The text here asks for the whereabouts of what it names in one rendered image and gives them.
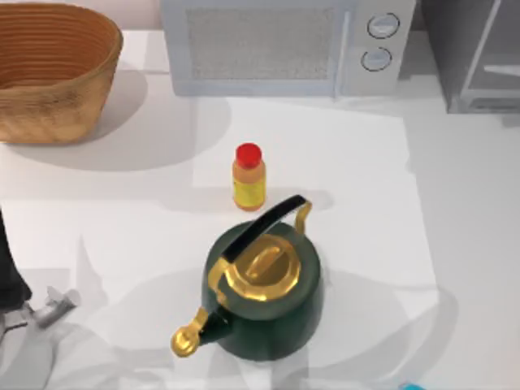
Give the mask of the grey cabinet with dark inside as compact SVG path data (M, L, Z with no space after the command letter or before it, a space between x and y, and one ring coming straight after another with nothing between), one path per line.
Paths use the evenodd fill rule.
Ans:
M520 0L421 0L450 114L520 114Z

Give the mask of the orange bottle with red cap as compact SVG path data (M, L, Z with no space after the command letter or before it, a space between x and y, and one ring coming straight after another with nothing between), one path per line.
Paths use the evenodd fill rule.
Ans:
M267 197L267 169L257 144L246 142L236 148L232 182L237 207L255 211L263 206Z

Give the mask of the green kettle with gold lid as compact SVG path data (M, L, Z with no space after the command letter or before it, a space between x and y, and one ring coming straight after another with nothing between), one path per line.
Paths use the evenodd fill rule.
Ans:
M304 347L323 310L322 264L306 235L312 209L293 195L230 227L211 246L201 306L171 337L179 358L218 344L250 361L274 361Z

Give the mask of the woven wicker basket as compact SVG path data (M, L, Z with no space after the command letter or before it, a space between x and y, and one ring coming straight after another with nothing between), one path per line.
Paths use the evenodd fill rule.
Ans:
M123 48L115 21L61 2L0 3L0 143L88 136Z

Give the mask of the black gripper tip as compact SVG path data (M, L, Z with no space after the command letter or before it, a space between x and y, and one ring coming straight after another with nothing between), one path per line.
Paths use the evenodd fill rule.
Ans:
M0 313L19 310L32 295L16 268L0 208Z

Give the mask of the round microwave knob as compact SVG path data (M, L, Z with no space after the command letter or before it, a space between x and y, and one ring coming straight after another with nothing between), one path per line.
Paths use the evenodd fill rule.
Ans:
M362 67L368 72L381 72L392 63L392 54L383 47L366 51L361 58Z
M399 18L393 13L373 16L367 24L367 32L375 39L393 36L400 27Z

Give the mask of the pale microwave oven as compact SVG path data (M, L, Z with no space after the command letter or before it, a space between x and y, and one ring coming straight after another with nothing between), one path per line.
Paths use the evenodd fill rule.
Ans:
M397 83L416 0L160 0L171 80L185 97L362 97ZM369 20L393 13L375 39ZM369 72L362 55L392 54Z

